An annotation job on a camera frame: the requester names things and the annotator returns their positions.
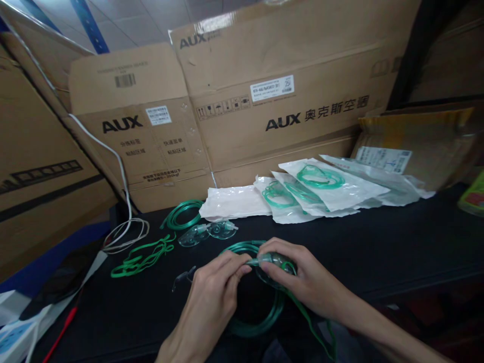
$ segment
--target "finger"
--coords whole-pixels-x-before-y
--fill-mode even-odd
[[[292,290],[298,282],[298,278],[288,274],[280,267],[271,264],[270,262],[262,263],[262,270],[268,274],[274,281],[279,282],[282,286]]]
[[[277,238],[277,237],[272,237],[271,239],[267,240],[262,246],[259,247],[260,248],[265,248],[269,245],[271,245],[273,242],[281,242],[282,244],[285,244],[285,245],[290,245],[291,243],[289,243],[288,241],[286,240],[283,240],[283,239],[280,239],[280,238]]]
[[[301,263],[301,246],[299,245],[293,245],[283,240],[275,240],[270,244],[262,245],[259,248],[258,256],[269,252],[280,253],[281,255],[287,256],[294,260],[298,264]]]
[[[227,262],[220,270],[217,272],[217,276],[223,280],[225,284],[227,280],[242,266],[245,262],[251,259],[248,254],[243,254],[234,257],[229,262]]]
[[[237,286],[240,282],[242,276],[247,275],[249,272],[252,271],[252,267],[248,265],[242,265],[238,268],[238,270],[229,278],[227,282],[227,288],[225,290],[225,298],[226,299],[235,299],[237,300]]]
[[[214,258],[211,262],[205,265],[204,269],[206,270],[207,274],[215,273],[223,266],[225,266],[230,260],[232,260],[234,257],[237,257],[237,256],[238,254],[232,251],[229,251],[229,250],[224,251],[221,255]]]

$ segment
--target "white cable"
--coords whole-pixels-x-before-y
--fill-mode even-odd
[[[125,175],[125,168],[123,166],[123,161],[121,160],[121,157],[118,155],[117,152],[115,152],[113,149],[111,149],[109,146],[107,146],[106,144],[104,144],[102,141],[100,141],[97,137],[95,137],[93,134],[91,134],[85,127],[84,125],[78,120],[77,117],[75,117],[73,114],[69,113],[69,116],[79,125],[79,127],[82,129],[82,131],[84,131],[91,139],[93,139],[95,142],[97,142],[99,145],[105,147],[106,149],[108,149],[110,152],[112,152],[115,156],[116,156],[116,159],[119,163],[119,168],[121,169],[121,177],[123,178],[123,185],[125,187],[125,195],[126,195],[126,202],[128,204],[128,220],[122,224],[120,224],[119,226],[117,226],[115,229],[113,229],[111,231],[110,234],[108,234],[108,236],[104,239],[104,243],[103,243],[103,248],[102,250],[105,251],[107,254],[109,255],[113,255],[115,253],[118,253],[118,252],[121,252],[121,251],[124,251],[125,249],[127,249],[129,246],[131,246],[132,244],[134,244],[135,242],[139,241],[140,239],[143,239],[144,237],[146,237],[146,235],[148,234],[148,232],[150,231],[150,224],[143,220],[143,219],[140,219],[140,218],[133,218],[133,212],[131,210],[131,202],[130,202],[130,192],[128,190],[128,182],[126,180],[126,175]],[[128,232],[128,229],[130,229],[131,227],[131,222],[140,222],[142,224],[142,228],[141,228],[141,232],[139,234],[139,236],[135,239],[132,239],[128,242],[125,242],[121,245],[118,245],[118,246],[113,246],[116,242],[118,242],[125,234],[126,232]],[[119,231],[121,230],[121,227],[124,226],[125,224],[128,224],[127,227],[125,228],[125,230],[123,231],[123,233],[121,233],[121,235],[119,235],[118,237],[117,234],[119,233]],[[147,231],[145,234],[143,234],[143,231],[145,229],[145,226],[147,226]],[[111,235],[114,234],[114,239],[113,241],[111,241],[109,244],[106,244],[108,239],[111,237]]]

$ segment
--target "white label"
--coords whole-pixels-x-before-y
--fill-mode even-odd
[[[356,159],[366,165],[374,166],[396,174],[403,174],[403,171],[410,160],[410,156],[412,156],[410,150],[361,146],[356,154]]]
[[[281,77],[251,85],[252,102],[294,92],[294,76]]]
[[[153,126],[171,123],[170,113],[166,106],[147,108],[146,114],[150,118]]]

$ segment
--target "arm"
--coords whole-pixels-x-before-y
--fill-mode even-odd
[[[202,363],[237,307],[240,278],[251,271],[247,254],[225,251],[195,272],[180,320],[163,342],[156,363]]]
[[[451,362],[385,318],[341,284],[304,246],[272,238],[259,254],[278,252],[297,263],[297,276],[264,263],[262,269],[316,314],[366,336],[392,362]]]

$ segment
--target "white plastic bag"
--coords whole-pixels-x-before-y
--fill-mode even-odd
[[[280,182],[288,192],[290,192],[297,202],[301,205],[302,209],[314,216],[322,217],[344,217],[346,215],[358,213],[353,208],[347,208],[330,212],[328,207],[323,201],[312,191],[302,185],[291,174],[279,173],[276,171],[271,172],[274,177]]]
[[[383,205],[401,207],[416,202],[421,197],[429,198],[435,194],[435,192],[429,193],[418,189],[409,178],[400,174],[375,168],[354,159],[336,158],[329,155],[320,156],[342,170],[388,188],[389,192],[375,197]]]
[[[276,179],[256,176],[255,187],[272,209],[272,219],[276,223],[304,223],[319,218],[305,212],[297,200]]]
[[[354,207],[390,191],[316,159],[291,161],[279,167],[318,195],[331,212]]]
[[[272,215],[271,208],[255,186],[209,188],[208,197],[200,208],[200,215],[208,221],[244,218],[253,215]]]

